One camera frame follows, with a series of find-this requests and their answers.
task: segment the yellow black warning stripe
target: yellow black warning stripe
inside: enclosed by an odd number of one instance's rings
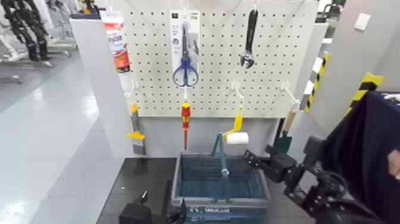
[[[324,60],[322,61],[322,65],[320,68],[320,72],[318,72],[317,78],[315,79],[315,82],[314,82],[314,88],[312,89],[312,92],[311,92],[310,96],[308,97],[307,104],[305,105],[305,108],[304,108],[304,110],[307,113],[310,112],[311,104],[313,104],[313,102],[314,102],[315,92],[320,87],[320,81],[321,81],[322,76],[324,75],[325,66],[326,66],[326,63],[329,61],[329,58],[330,58],[330,54],[325,53]]]
[[[351,101],[345,115],[347,115],[352,108],[357,106],[365,93],[367,93],[368,91],[375,91],[376,88],[378,88],[378,86],[382,83],[384,78],[384,76],[375,76],[371,73],[366,73],[361,81],[360,87],[355,92],[353,100]]]

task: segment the screwdriver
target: screwdriver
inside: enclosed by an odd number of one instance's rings
[[[182,129],[183,129],[183,140],[185,143],[185,150],[188,145],[188,130],[189,130],[189,117],[190,117],[190,103],[184,102],[182,104]]]

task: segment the yellow paint roller handle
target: yellow paint roller handle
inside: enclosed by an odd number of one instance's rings
[[[143,140],[143,139],[145,139],[145,135],[143,135],[143,134],[141,134],[141,132],[140,131],[137,131],[137,132],[133,132],[133,133],[129,133],[129,134],[127,134],[126,135],[128,138],[136,138],[136,139],[139,139],[139,140]]]
[[[233,133],[233,132],[239,131],[242,128],[242,123],[243,123],[243,115],[237,114],[236,117],[235,117],[235,122],[233,124],[233,129],[223,133],[222,134],[222,139],[224,141],[226,141],[226,135],[228,135],[230,133]]]

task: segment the blue basket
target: blue basket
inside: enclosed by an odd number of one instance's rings
[[[187,222],[261,223],[270,202],[263,173],[241,156],[180,154],[175,169],[172,205],[185,199]],[[229,171],[226,179],[221,168]]]

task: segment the pegboard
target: pegboard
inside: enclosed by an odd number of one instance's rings
[[[257,1],[253,43],[255,64],[245,69],[248,16],[253,1],[192,0],[200,10],[199,82],[188,88],[192,117],[234,117],[241,100],[231,90],[240,81],[244,117],[285,117],[290,96],[280,91],[289,81],[293,92],[317,13],[316,1]],[[172,81],[170,10],[175,0],[114,1],[124,12],[132,78],[139,84],[129,99],[141,116],[180,116],[183,88]]]

